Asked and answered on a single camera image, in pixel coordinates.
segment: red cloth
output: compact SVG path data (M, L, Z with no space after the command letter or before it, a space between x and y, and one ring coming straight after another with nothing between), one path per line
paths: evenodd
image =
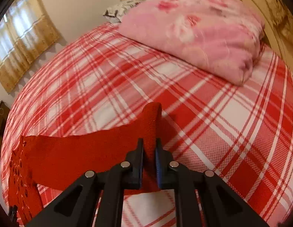
M26 224L43 209L37 184L64 190L88 170L109 170L137 147L139 137L145 150L143 186L125 194L158 191L154 150L160 120L161 105L149 103L137 120L110 130L65 138L20 136L20 145L11 155L9 205L17 205Z

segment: beige curtain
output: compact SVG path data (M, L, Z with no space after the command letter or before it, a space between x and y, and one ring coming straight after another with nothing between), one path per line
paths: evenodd
M0 22L0 83L7 93L58 39L38 0L13 2Z
M277 30L293 45L293 15L282 0L266 0Z

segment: metal rivet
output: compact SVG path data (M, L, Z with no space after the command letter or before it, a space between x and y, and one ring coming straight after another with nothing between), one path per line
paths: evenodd
M130 166L130 162L128 162L128 161L123 161L123 162L121 162L121 167L123 167L123 168L126 168L126 167L129 167Z
M215 173L212 170L207 170L207 171L205 171L205 175L207 177L213 177L215 175Z
M170 165L171 167L178 167L178 166L179 166L179 163L178 163L177 161L171 161L171 162L169 163L169 165Z
M93 177L94 176L94 172L93 171L87 171L84 175L86 176L86 177Z

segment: folded pink blanket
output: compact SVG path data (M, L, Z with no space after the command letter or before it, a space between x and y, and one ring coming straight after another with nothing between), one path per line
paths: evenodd
M146 0L119 32L242 85L259 56L264 22L240 0Z

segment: plaid bedspread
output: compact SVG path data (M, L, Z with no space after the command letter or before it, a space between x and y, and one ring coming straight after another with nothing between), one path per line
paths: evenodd
M175 131L164 143L177 161L214 170L270 226L286 218L293 208L293 75L279 57L266 47L238 87L127 39L109 23L64 48L16 98L1 151L6 203L19 135L109 129L134 120L151 101L162 104ZM39 191L44 206L60 193ZM173 191L125 197L122 226L175 225Z

